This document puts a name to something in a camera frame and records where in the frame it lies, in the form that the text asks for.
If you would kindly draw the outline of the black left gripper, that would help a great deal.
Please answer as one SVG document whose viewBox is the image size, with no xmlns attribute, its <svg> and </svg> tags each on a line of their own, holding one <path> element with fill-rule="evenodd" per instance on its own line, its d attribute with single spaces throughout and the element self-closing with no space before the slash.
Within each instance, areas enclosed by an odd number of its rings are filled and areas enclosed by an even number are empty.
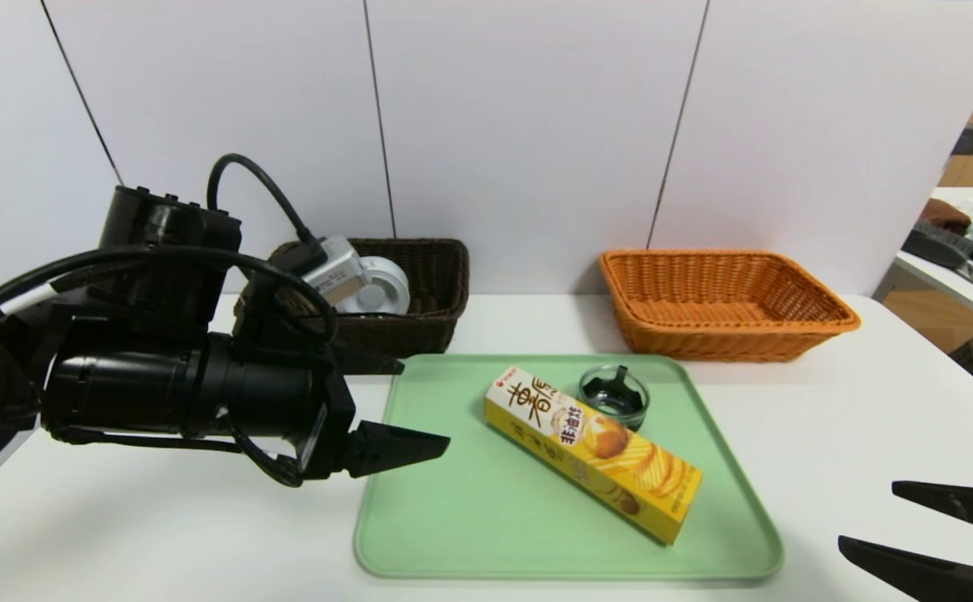
<svg viewBox="0 0 973 602">
<path fill-rule="evenodd" d="M 340 470 L 344 442 L 351 477 L 436 460 L 450 445 L 448 436 L 371 421 L 348 434 L 355 404 L 343 374 L 401 375 L 402 360 L 296 335 L 211 333 L 205 340 L 190 431 L 230 436 L 276 482 L 327 479 Z"/>
</svg>

